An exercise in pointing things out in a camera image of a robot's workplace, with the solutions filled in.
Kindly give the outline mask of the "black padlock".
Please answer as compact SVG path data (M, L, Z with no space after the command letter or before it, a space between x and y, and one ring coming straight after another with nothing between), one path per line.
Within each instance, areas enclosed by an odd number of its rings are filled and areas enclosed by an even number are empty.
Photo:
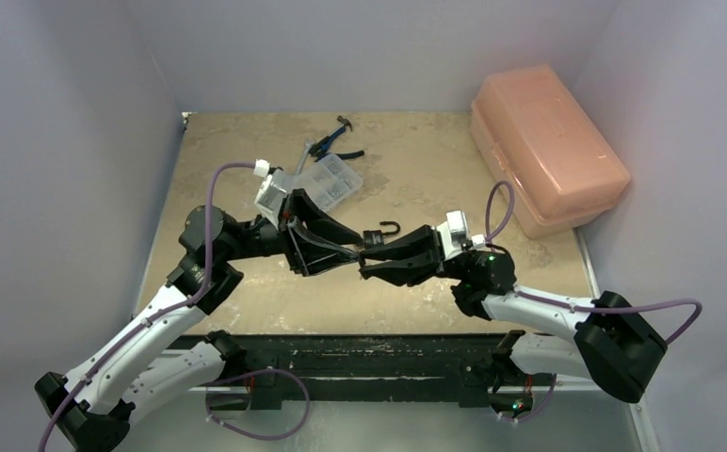
M385 244L387 237L399 235L401 232L401 226L396 221L384 220L379 223L379 226L380 229L363 231L364 249L382 246Z

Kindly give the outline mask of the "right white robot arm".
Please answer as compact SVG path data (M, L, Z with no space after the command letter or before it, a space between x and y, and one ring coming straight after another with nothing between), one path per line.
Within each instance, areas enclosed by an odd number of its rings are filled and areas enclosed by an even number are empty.
M493 357L494 374L506 383L526 374L566 375L637 403L668 351L666 340L623 296L605 291L577 298L523 286L505 248L462 228L425 225L362 250L360 261L363 278L394 286L449 279L463 314L524 326Z

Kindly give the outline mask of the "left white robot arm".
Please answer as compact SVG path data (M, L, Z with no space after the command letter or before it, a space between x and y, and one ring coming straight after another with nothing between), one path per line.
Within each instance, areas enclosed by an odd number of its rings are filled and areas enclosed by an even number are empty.
M175 396L205 383L232 385L256 371L227 331L213 331L179 357L160 355L212 314L243 280L234 261L281 254L303 276L353 263L362 237L323 212L302 190L239 221L211 202L187 217L184 256L143 311L70 371L44 374L35 391L77 451L111 451L132 425Z

